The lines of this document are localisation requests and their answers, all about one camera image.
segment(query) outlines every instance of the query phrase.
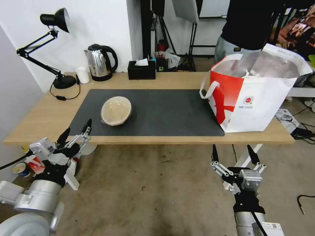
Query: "lamp arm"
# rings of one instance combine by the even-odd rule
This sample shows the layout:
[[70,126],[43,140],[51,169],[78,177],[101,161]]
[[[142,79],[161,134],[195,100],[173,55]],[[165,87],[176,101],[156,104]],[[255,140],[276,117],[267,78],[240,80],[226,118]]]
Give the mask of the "lamp arm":
[[[35,44],[35,43],[38,42],[39,40],[41,40],[41,39],[47,37],[48,35],[51,35],[53,38],[50,39],[50,40],[48,40],[48,41],[46,41],[46,42],[44,42],[44,43],[42,43],[42,44],[40,44],[40,45],[38,45],[38,46],[36,46],[35,48],[33,48],[33,49],[32,49],[31,51],[29,51],[29,52],[26,51],[26,50],[29,49],[33,44]],[[30,53],[32,53],[32,52],[34,52],[35,50],[41,48],[42,46],[48,44],[49,42],[55,40],[57,37],[58,37],[58,31],[55,30],[55,29],[53,29],[53,30],[49,31],[47,34],[45,34],[45,35],[43,35],[42,37],[38,38],[37,40],[35,40],[35,41],[31,42],[30,44],[26,45],[25,47],[18,49],[18,50],[16,51],[16,53],[17,53],[19,56],[21,56],[21,57],[23,57],[23,58],[25,58],[25,59],[31,61],[32,63],[34,63],[34,64],[36,64],[36,65],[38,65],[38,66],[40,66],[41,68],[44,68],[45,70],[49,71],[50,73],[53,73],[53,74],[55,74],[55,75],[59,75],[59,74],[60,74],[60,71],[55,70],[55,69],[53,69],[52,67],[50,67],[50,66],[48,66],[48,65],[45,65],[45,64],[41,63],[40,61],[38,61],[38,60],[36,60],[36,59],[30,57]]]

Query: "white cup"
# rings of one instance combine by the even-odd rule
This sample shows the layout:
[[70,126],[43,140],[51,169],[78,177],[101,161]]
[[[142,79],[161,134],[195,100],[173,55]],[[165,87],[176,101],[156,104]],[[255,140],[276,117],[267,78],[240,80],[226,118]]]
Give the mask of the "white cup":
[[86,84],[90,81],[89,74],[85,67],[78,67],[75,71],[79,77],[80,83]]

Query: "electric kettle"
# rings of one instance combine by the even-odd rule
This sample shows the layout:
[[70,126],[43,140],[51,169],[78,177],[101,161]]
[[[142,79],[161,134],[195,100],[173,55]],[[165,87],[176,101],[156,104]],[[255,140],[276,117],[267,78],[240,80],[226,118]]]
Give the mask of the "electric kettle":
[[[118,59],[115,51],[108,46],[93,44],[84,50],[88,59],[89,68],[92,79],[95,81],[106,81],[113,76],[113,72],[117,69]],[[112,67],[107,53],[111,53],[115,60],[115,65]]]

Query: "desk lamp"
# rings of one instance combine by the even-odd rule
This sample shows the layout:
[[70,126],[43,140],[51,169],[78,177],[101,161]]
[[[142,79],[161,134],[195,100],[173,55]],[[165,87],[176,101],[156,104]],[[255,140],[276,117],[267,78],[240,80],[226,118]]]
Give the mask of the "desk lamp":
[[[45,70],[49,71],[50,73],[53,73],[54,75],[56,75],[56,78],[53,82],[53,85],[55,88],[57,88],[57,89],[69,88],[69,87],[76,84],[76,79],[73,76],[63,75],[60,70],[52,68],[48,65],[45,65],[45,64],[39,62],[38,60],[30,57],[30,54],[32,52],[36,51],[37,49],[41,48],[42,46],[48,44],[49,42],[55,40],[58,37],[58,30],[55,29],[55,26],[58,26],[63,31],[69,33],[69,29],[68,29],[68,27],[69,27],[69,15],[68,15],[68,12],[65,8],[62,8],[62,9],[59,9],[54,15],[41,14],[39,18],[40,18],[40,21],[44,25],[48,26],[50,31],[47,34],[45,34],[44,36],[40,37],[39,39],[26,45],[25,47],[18,49],[16,51],[16,53],[19,56],[24,57],[25,59],[31,61],[32,63],[35,63],[36,65],[44,68]],[[45,38],[49,35],[52,36],[52,38],[49,39],[48,41],[46,41],[40,45],[32,46],[33,44],[35,44],[39,40],[42,40],[43,38]]]

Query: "concrete floor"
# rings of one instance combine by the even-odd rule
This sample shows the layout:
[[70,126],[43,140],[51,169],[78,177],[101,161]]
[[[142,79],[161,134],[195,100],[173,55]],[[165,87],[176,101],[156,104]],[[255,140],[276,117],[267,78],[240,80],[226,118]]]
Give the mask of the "concrete floor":
[[[284,103],[293,114],[304,106]],[[315,125],[309,110],[298,121]],[[217,146],[220,161],[232,166],[232,145]],[[240,157],[244,145],[236,145]],[[81,160],[78,191],[66,185],[57,236],[150,235],[236,236],[234,197],[210,168],[212,145],[98,146]],[[260,187],[266,220],[282,225],[286,236],[314,235],[315,199],[296,202],[299,194],[315,195],[315,148],[304,141],[263,146],[267,164]],[[0,222],[15,214],[0,206]]]

